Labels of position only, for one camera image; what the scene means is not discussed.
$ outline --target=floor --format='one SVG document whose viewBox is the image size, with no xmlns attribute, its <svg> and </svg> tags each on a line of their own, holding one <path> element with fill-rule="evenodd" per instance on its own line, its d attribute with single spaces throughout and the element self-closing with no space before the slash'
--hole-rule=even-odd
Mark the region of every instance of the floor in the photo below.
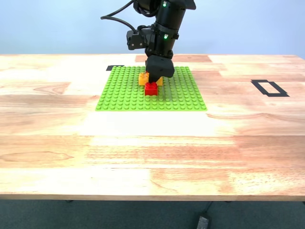
<svg viewBox="0 0 305 229">
<path fill-rule="evenodd" d="M 196 229 L 208 202 L 0 200 L 1 229 Z M 214 202 L 211 229 L 303 229 L 302 202 Z"/>
</svg>

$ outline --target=wall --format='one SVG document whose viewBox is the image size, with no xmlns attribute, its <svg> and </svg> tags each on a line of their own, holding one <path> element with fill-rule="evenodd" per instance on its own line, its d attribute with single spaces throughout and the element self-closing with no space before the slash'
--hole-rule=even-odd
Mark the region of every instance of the wall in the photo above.
<svg viewBox="0 0 305 229">
<path fill-rule="evenodd" d="M 0 53 L 128 53 L 129 28 L 100 20 L 127 1 L 2 1 Z M 296 54 L 305 58 L 305 0 L 195 2 L 197 10 L 187 11 L 174 53 Z M 132 7 L 118 17 L 134 27 L 154 22 Z"/>
</svg>

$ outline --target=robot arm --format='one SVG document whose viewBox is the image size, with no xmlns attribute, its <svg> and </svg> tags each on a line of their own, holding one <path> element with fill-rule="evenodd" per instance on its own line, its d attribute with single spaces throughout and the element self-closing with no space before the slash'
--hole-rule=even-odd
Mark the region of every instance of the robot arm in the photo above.
<svg viewBox="0 0 305 229">
<path fill-rule="evenodd" d="M 133 3 L 134 9 L 146 17 L 156 17 L 150 26 L 140 25 L 137 29 L 117 18 L 112 18 L 118 12 Z M 193 0 L 132 0 L 127 5 L 101 19 L 110 19 L 129 26 L 127 45 L 129 50 L 145 49 L 147 60 L 146 71 L 149 82 L 156 82 L 160 77 L 172 77 L 174 74 L 173 46 L 179 38 L 179 28 L 186 9 L 195 10 Z"/>
</svg>

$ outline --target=green lego baseplate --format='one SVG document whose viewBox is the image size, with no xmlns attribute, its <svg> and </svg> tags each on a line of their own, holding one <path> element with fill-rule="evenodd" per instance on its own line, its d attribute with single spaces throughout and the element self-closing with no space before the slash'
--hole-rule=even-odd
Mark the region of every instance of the green lego baseplate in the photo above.
<svg viewBox="0 0 305 229">
<path fill-rule="evenodd" d="M 175 67 L 172 78 L 163 77 L 158 95 L 144 95 L 138 83 L 144 66 L 113 67 L 96 111 L 206 111 L 188 67 Z"/>
</svg>

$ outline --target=wood grain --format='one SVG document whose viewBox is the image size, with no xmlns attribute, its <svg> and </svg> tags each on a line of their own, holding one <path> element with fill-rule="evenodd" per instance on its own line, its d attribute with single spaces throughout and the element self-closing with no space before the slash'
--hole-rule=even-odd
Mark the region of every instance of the wood grain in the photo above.
<svg viewBox="0 0 305 229">
<path fill-rule="evenodd" d="M 303 59 L 176 55 L 207 112 L 95 112 L 107 66 L 144 61 L 0 56 L 0 198 L 305 201 Z"/>
</svg>

